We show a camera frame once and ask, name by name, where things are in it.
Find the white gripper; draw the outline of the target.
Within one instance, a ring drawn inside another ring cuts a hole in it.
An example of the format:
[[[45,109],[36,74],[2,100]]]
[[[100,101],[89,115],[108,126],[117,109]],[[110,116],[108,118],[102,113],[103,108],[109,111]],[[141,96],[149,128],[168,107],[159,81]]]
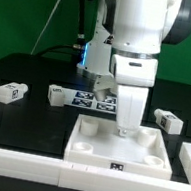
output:
[[[118,134],[128,137],[130,131],[139,128],[145,110],[149,89],[154,85],[158,61],[156,59],[128,58],[114,54],[110,71],[117,84]],[[96,81],[93,93],[97,101],[104,101],[111,84]]]

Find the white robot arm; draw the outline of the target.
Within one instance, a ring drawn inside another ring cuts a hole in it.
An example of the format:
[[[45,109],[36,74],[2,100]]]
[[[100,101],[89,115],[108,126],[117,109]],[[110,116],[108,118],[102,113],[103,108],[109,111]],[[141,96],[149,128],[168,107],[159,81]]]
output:
[[[97,99],[108,91],[117,95],[116,124],[125,136],[142,122],[161,45],[191,35],[191,0],[99,0],[97,13],[94,36],[77,68],[96,81]]]

